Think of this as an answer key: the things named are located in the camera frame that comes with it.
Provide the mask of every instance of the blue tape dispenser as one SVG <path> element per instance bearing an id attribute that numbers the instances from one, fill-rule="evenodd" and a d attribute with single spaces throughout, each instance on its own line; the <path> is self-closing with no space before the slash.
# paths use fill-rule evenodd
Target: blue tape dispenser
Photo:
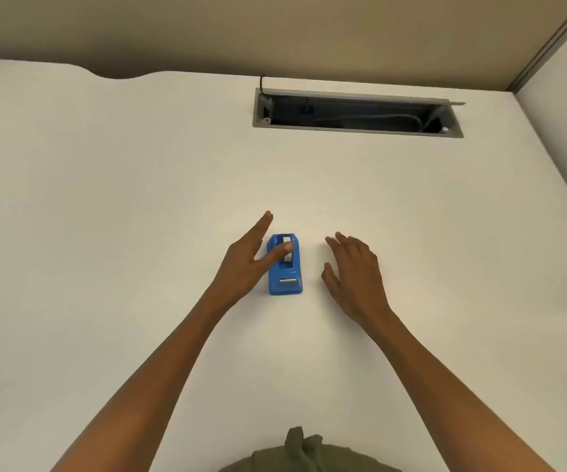
<path id="1" fill-rule="evenodd" d="M 299 294 L 303 292 L 301 279 L 301 257 L 298 249 L 298 239 L 293 233 L 279 233 L 270 237 L 266 251 L 285 242 L 294 244 L 294 251 L 288 253 L 283 260 L 275 263 L 268 270 L 268 290 L 270 294 Z"/>

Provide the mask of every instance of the green clothing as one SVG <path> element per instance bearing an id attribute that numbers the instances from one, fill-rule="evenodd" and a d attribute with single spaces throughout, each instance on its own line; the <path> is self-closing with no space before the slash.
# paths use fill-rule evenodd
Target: green clothing
<path id="1" fill-rule="evenodd" d="M 400 472 L 346 447 L 323 445 L 321 436 L 303 438 L 303 429 L 288 431 L 285 445 L 253 452 L 220 472 Z"/>

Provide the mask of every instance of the forearm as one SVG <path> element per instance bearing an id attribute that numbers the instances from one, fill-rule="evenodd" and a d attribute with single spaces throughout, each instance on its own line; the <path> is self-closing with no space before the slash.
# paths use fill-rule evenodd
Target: forearm
<path id="1" fill-rule="evenodd" d="M 405 328 L 394 313 L 371 334 L 452 472 L 552 472 Z"/>
<path id="2" fill-rule="evenodd" d="M 187 377 L 223 314 L 203 296 L 100 410 L 53 472 L 147 471 Z"/>

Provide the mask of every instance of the white desk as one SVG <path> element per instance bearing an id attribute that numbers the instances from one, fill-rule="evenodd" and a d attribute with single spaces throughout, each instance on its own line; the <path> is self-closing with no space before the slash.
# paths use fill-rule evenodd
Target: white desk
<path id="1" fill-rule="evenodd" d="M 266 84 L 464 101 L 465 137 L 255 129 L 256 78 L 0 60 L 0 471 L 48 469 L 266 209 L 269 234 L 300 239 L 305 291 L 262 281 L 224 318 L 154 471 L 215 470 L 295 425 L 445 470 L 321 283 L 336 229 L 378 254 L 413 333 L 567 471 L 567 188 L 513 95 Z"/>

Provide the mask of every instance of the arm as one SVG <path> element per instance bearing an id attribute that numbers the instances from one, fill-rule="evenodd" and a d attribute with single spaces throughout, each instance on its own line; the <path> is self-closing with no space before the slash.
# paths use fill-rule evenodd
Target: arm
<path id="1" fill-rule="evenodd" d="M 522 439 L 436 359 L 392 312 L 377 257 L 340 232 L 326 238 L 322 278 L 344 312 L 382 349 L 452 472 L 553 472 Z"/>
<path id="2" fill-rule="evenodd" d="M 200 350 L 224 313 L 294 245 L 254 260 L 273 220 L 264 216 L 229 247 L 213 283 L 193 310 L 123 384 L 52 472 L 143 472 L 150 468 Z"/>

